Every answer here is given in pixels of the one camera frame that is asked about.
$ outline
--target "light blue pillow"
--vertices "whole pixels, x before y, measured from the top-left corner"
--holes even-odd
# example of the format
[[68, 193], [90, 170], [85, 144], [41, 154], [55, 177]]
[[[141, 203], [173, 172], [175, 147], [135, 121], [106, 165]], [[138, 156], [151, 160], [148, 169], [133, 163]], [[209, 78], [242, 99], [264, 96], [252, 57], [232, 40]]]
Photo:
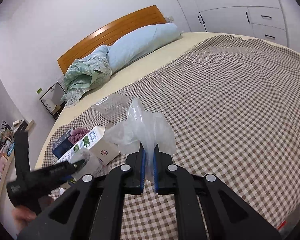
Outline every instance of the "light blue pillow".
[[174, 23], [148, 25], [124, 35], [110, 46], [108, 52], [112, 73], [179, 37]]
[[88, 56], [82, 58], [83, 60], [89, 60], [94, 56], [107, 57], [108, 51], [110, 47], [107, 45], [101, 45], [97, 47], [93, 52], [91, 52]]

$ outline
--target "headboard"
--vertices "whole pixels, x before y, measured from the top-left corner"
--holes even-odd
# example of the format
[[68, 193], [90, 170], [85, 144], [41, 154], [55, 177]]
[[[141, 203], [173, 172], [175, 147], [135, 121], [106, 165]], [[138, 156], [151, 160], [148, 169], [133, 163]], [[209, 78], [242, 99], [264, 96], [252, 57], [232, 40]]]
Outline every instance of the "headboard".
[[166, 23], [166, 20], [155, 5], [123, 16], [91, 33], [74, 45], [58, 59], [59, 66], [62, 72], [66, 73], [75, 59], [89, 55], [98, 46], [102, 44], [110, 46], [127, 33], [146, 25], [158, 23]]

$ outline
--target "rolled purple cloth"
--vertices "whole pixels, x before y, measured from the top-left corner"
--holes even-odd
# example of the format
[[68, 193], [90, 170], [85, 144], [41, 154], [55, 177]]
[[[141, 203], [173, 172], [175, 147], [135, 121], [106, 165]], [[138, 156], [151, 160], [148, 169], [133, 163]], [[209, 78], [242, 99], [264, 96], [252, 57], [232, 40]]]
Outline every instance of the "rolled purple cloth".
[[74, 129], [71, 132], [71, 136], [68, 138], [68, 140], [75, 145], [78, 141], [80, 141], [80, 139], [82, 139], [87, 133], [89, 132], [89, 130], [79, 127], [77, 129]]

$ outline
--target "blue box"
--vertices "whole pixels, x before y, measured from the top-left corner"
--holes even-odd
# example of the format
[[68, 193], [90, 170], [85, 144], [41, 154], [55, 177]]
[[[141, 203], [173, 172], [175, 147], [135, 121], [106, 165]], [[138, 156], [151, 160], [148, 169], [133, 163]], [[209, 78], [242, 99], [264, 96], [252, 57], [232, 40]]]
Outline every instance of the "blue box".
[[54, 144], [52, 147], [52, 153], [60, 159], [68, 150], [70, 150], [73, 144], [68, 140], [71, 136], [71, 132], [74, 130], [74, 127], [71, 127], [66, 131]]

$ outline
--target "metal bolt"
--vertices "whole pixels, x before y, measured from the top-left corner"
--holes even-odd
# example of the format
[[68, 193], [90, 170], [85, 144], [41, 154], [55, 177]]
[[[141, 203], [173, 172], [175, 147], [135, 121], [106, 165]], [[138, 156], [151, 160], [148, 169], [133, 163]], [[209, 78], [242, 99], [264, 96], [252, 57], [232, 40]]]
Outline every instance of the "metal bolt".
[[82, 177], [82, 180], [83, 180], [84, 182], [92, 181], [92, 176], [91, 176], [90, 174], [84, 175], [84, 176]]
[[131, 166], [130, 166], [129, 164], [124, 164], [124, 165], [122, 165], [122, 166], [120, 167], [120, 169], [121, 169], [122, 171], [128, 171], [128, 170], [131, 169]]
[[174, 164], [170, 164], [170, 165], [168, 166], [168, 170], [169, 170], [169, 171], [176, 171], [177, 168], [178, 168], [178, 166], [177, 166], [177, 165], [174, 165]]
[[216, 180], [216, 176], [214, 176], [213, 174], [208, 174], [206, 176], [206, 180], [209, 182], [214, 182]]

